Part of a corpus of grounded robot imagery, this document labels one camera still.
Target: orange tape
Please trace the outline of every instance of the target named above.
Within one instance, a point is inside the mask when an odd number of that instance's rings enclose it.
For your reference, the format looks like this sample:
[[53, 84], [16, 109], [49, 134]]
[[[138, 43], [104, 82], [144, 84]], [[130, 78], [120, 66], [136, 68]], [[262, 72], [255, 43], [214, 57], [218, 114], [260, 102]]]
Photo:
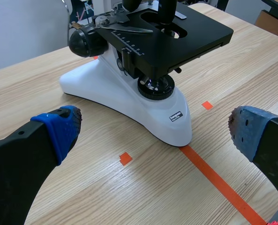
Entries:
[[180, 150], [251, 225], [267, 225], [267, 223], [189, 145], [180, 147]]
[[127, 165], [129, 162], [132, 161], [132, 157], [130, 157], [130, 155], [126, 152], [124, 154], [120, 155], [119, 157], [120, 157], [120, 162], [122, 165]]
[[201, 104], [202, 106], [205, 107], [205, 109], [209, 110], [213, 108], [213, 105], [210, 104], [210, 102], [206, 101], [203, 104]]

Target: brand label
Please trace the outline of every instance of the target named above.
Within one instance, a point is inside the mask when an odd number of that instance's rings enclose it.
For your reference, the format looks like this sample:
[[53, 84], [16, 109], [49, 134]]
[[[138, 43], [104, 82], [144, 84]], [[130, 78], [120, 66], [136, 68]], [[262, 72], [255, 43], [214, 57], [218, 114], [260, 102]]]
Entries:
[[174, 122], [177, 119], [181, 118], [183, 116], [183, 114], [179, 111], [176, 114], [173, 114], [172, 116], [169, 117], [169, 119]]

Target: focus knob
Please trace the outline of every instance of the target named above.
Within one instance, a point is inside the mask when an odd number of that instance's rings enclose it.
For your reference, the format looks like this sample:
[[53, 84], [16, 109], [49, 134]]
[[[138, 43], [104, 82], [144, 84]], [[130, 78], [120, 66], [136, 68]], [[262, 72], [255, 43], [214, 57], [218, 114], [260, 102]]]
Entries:
[[70, 50], [81, 57], [102, 55], [108, 49], [108, 42], [91, 27], [76, 30], [69, 40]]

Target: microscope stage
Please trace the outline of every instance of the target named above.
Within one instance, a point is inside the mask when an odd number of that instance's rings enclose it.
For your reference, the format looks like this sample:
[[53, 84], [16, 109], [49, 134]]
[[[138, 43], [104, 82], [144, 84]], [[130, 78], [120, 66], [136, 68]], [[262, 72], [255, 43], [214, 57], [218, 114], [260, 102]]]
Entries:
[[[138, 34], [97, 29], [120, 53], [127, 51], [135, 68], [151, 79], [170, 73], [174, 69], [230, 42], [233, 30], [181, 3], [177, 11], [187, 18], [174, 18], [172, 25], [157, 22], [157, 13], [151, 9], [130, 13], [128, 22], [120, 25], [153, 30]], [[175, 31], [179, 38], [165, 34]]]

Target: blue gripper pad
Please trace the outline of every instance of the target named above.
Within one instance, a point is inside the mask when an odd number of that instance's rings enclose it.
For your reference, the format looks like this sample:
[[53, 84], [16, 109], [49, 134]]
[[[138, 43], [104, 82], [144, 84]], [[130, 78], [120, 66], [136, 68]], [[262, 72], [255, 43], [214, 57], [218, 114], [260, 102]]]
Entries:
[[240, 106], [229, 117], [229, 129], [236, 148], [253, 161], [266, 124], [278, 115], [252, 106]]
[[60, 109], [70, 109], [70, 115], [64, 118], [54, 113], [43, 113], [31, 118], [31, 121], [39, 121], [46, 125], [58, 165], [66, 158], [71, 144], [78, 137], [82, 120], [80, 109], [75, 106], [62, 106]]

